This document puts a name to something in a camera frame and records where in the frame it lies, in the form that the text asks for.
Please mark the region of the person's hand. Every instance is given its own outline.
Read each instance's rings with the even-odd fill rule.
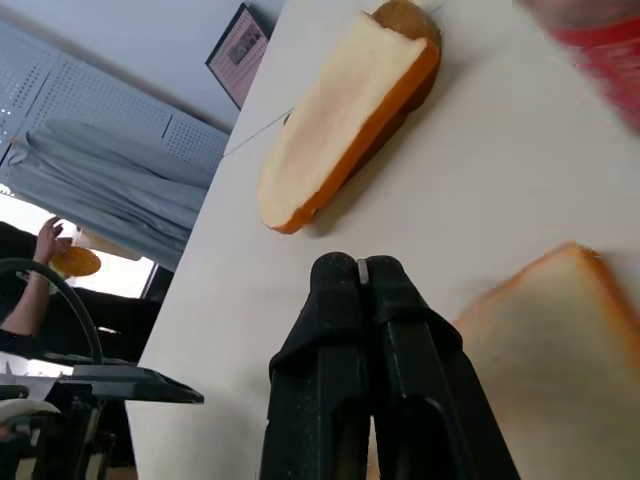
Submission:
[[[51,257],[58,253],[64,253],[71,246],[70,238],[58,238],[62,233],[62,225],[59,225],[59,217],[48,220],[38,233],[36,252],[33,259],[36,262],[48,265]]]

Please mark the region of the white bread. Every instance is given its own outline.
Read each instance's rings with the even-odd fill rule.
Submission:
[[[565,245],[456,323],[523,480],[640,478],[640,337],[599,256]]]
[[[269,153],[263,222],[282,233],[305,225],[424,102],[439,62],[437,28],[412,3],[359,14]]]

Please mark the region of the perforated metal panel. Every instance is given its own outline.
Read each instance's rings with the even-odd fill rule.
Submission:
[[[182,112],[174,114],[162,139],[170,155],[210,172],[218,168],[229,135]]]
[[[158,145],[174,109],[80,60],[61,54],[21,135],[52,118],[79,120]]]
[[[0,159],[60,52],[0,22]]]

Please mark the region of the black clamp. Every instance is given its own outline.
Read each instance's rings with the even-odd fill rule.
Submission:
[[[458,331],[392,257],[319,258],[269,365],[261,480],[519,479]]]

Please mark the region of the person's arm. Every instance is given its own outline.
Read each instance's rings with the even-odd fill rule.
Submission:
[[[44,224],[38,234],[38,242],[33,259],[43,265],[49,265],[51,257],[64,252],[71,240],[58,238],[62,225],[56,225],[60,219],[54,217]],[[16,308],[0,325],[0,329],[14,335],[35,337],[40,332],[47,307],[49,306],[49,281],[40,274],[31,272],[29,283]]]

